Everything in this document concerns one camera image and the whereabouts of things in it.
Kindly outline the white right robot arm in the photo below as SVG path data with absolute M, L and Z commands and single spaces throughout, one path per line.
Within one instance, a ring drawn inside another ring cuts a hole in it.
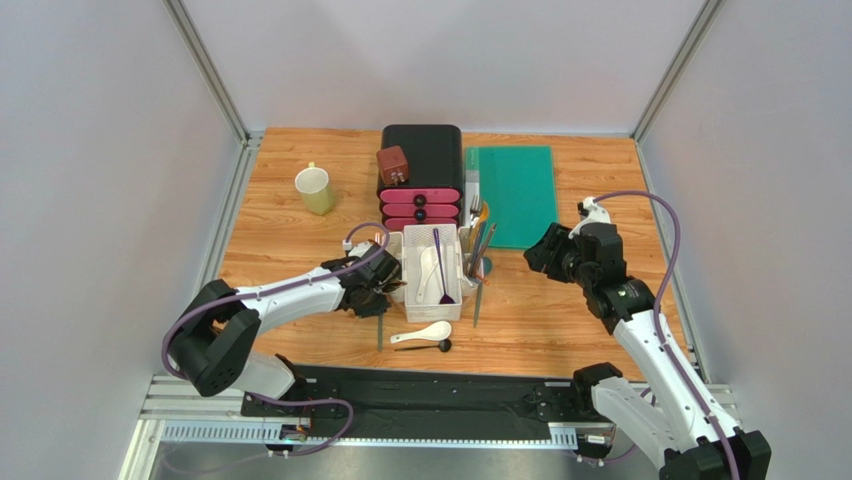
M 623 239 L 601 200 L 578 204 L 573 228 L 558 223 L 527 249 L 529 268 L 579 286 L 590 313 L 629 354 L 654 398 L 646 400 L 610 363 L 577 370 L 583 409 L 621 429 L 661 479 L 765 479 L 772 449 L 743 430 L 712 395 L 678 346 L 662 312 L 672 274 L 656 292 L 628 274 Z

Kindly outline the gold handled knife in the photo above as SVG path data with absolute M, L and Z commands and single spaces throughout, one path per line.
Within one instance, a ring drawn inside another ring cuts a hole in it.
M 484 225 L 484 223 L 485 223 L 485 222 L 486 222 L 486 220 L 488 219 L 488 216 L 489 216 L 489 207 L 488 207 L 488 203 L 484 200 L 483 208 L 482 208 L 482 212 L 481 212 L 481 216 L 480 216 L 479 222 L 478 222 L 478 224 L 477 224 L 477 226 L 476 226 L 476 230 L 475 230 L 476 237 L 475 237 L 475 241 L 474 241 L 474 243 L 476 242 L 476 238 L 478 237 L 479 232 L 481 231 L 482 226 Z M 467 243 L 466 243 L 466 251 L 467 251 L 468 253 L 471 253 L 471 252 L 473 251 L 473 249 L 472 249 L 471 251 L 469 251 L 469 250 L 468 250 Z

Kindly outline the large silver fork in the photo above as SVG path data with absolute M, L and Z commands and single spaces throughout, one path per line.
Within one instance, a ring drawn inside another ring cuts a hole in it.
M 470 205 L 469 213 L 470 213 L 470 222 L 469 222 L 469 230 L 468 230 L 468 241 L 467 246 L 468 250 L 471 251 L 473 249 L 473 243 L 476 237 L 476 226 L 479 222 L 482 208 L 483 208 L 484 200 L 481 198 L 479 194 L 476 194 Z

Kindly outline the white perforated utensil caddy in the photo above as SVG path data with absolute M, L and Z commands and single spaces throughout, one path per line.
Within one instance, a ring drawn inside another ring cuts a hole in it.
M 420 256 L 424 249 L 435 247 L 432 235 L 434 227 L 440 231 L 447 288 L 455 304 L 439 303 L 442 287 L 438 263 L 424 301 L 418 304 L 415 300 L 420 276 Z M 401 260 L 402 280 L 405 283 L 393 294 L 393 298 L 400 303 L 407 322 L 419 324 L 461 319 L 466 300 L 474 295 L 479 286 L 479 280 L 471 278 L 466 269 L 466 261 L 470 259 L 470 255 L 463 250 L 460 236 L 466 231 L 454 224 L 407 225 L 393 240 L 392 251 Z

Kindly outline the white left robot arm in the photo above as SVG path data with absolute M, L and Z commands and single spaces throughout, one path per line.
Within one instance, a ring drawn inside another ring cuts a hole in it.
M 402 284 L 402 264 L 375 242 L 297 277 L 255 287 L 208 282 L 164 337 L 161 356 L 170 373 L 199 395 L 234 388 L 281 399 L 296 384 L 282 358 L 255 351 L 255 340 L 284 324 L 316 314 L 351 311 L 378 316 Z

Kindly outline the purple metal spoon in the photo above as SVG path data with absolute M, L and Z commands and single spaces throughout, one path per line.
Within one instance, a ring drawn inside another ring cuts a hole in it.
M 434 241 L 435 250 L 436 250 L 436 254 L 437 254 L 437 258 L 438 258 L 438 267 L 439 267 L 439 271 L 440 271 L 440 279 L 441 279 L 441 287 L 442 287 L 442 296 L 439 300 L 439 303 L 441 305 L 455 304 L 455 300 L 449 294 L 449 291 L 448 291 L 448 288 L 447 288 L 447 279 L 446 279 L 446 273 L 445 273 L 444 261 L 443 261 L 443 254 L 442 254 L 442 243 L 441 243 L 440 231 L 437 227 L 433 228 L 432 235 L 433 235 L 433 241 Z

